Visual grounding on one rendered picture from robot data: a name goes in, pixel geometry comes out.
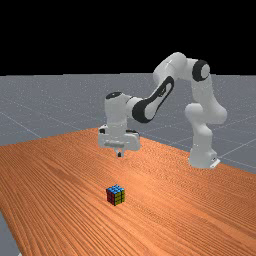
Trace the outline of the many-coloured puzzle cube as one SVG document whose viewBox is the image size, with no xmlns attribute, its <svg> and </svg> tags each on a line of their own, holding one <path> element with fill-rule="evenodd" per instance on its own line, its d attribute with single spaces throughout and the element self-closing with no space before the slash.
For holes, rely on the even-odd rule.
<svg viewBox="0 0 256 256">
<path fill-rule="evenodd" d="M 117 206 L 125 201 L 125 189 L 118 184 L 106 189 L 107 201 Z"/>
</svg>

